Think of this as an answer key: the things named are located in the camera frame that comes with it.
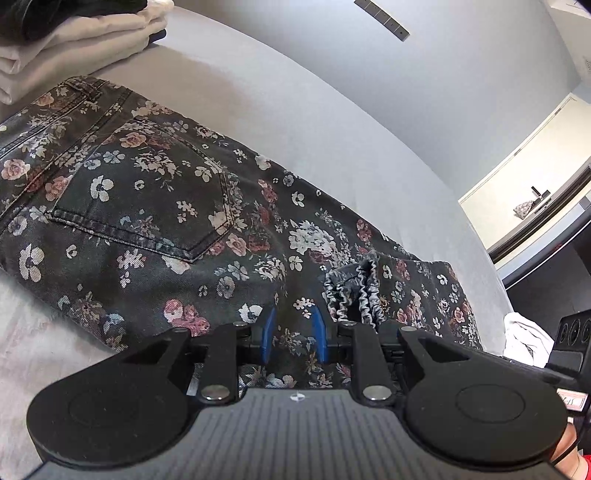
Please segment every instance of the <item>label sticker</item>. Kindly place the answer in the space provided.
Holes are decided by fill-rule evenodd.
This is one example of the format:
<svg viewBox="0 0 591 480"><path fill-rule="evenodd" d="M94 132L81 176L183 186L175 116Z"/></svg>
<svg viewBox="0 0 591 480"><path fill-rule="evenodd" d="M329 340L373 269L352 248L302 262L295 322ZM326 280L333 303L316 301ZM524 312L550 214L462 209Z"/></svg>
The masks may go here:
<svg viewBox="0 0 591 480"><path fill-rule="evenodd" d="M586 393L565 390L564 388L557 388L556 393L562 398L567 410L583 411L588 397Z"/></svg>

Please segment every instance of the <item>folded clothes stack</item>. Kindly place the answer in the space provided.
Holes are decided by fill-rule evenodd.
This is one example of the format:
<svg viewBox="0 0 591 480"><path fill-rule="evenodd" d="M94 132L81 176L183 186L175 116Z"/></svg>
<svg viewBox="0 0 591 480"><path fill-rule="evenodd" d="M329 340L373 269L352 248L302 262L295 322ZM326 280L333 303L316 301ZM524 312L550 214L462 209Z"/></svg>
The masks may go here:
<svg viewBox="0 0 591 480"><path fill-rule="evenodd" d="M0 102L89 74L165 35L172 0L5 0Z"/></svg>

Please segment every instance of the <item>floral pants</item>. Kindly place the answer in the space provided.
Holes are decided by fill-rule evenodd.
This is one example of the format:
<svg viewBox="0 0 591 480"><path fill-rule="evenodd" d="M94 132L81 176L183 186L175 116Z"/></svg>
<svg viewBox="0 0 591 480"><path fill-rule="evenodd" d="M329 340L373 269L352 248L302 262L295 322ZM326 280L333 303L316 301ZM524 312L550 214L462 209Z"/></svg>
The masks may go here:
<svg viewBox="0 0 591 480"><path fill-rule="evenodd" d="M274 302L271 361L242 383L339 387L349 369L318 363L310 307L326 301L337 321L362 293L364 322L481 348L448 264L127 88L58 85L0 125L0 168L0 266L116 350L172 326L252 323Z"/></svg>

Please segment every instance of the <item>gray ribbed panel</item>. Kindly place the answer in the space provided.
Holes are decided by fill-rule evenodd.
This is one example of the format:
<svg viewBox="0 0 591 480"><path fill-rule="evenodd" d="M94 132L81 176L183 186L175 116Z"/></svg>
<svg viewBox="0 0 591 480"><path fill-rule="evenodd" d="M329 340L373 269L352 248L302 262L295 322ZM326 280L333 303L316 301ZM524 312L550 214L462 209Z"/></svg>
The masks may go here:
<svg viewBox="0 0 591 480"><path fill-rule="evenodd" d="M389 411L362 407L344 390L251 388L242 401L208 408L173 448L110 472L46 465L31 480L563 480L550 465L484 473L421 450Z"/></svg>

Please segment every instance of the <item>air vent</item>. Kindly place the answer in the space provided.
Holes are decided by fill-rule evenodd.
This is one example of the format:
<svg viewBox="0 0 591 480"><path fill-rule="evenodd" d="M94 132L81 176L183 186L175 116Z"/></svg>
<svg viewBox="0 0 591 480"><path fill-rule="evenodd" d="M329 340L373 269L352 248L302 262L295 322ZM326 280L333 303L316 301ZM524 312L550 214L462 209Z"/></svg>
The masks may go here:
<svg viewBox="0 0 591 480"><path fill-rule="evenodd" d="M355 0L355 5L365 10L366 13L374 17L378 22L380 22L384 27L390 30L390 32L396 35L400 40L404 41L410 36L410 33L408 33L408 31L401 24L399 24L396 20L390 17L390 15L388 15L384 10L382 10L372 1Z"/></svg>

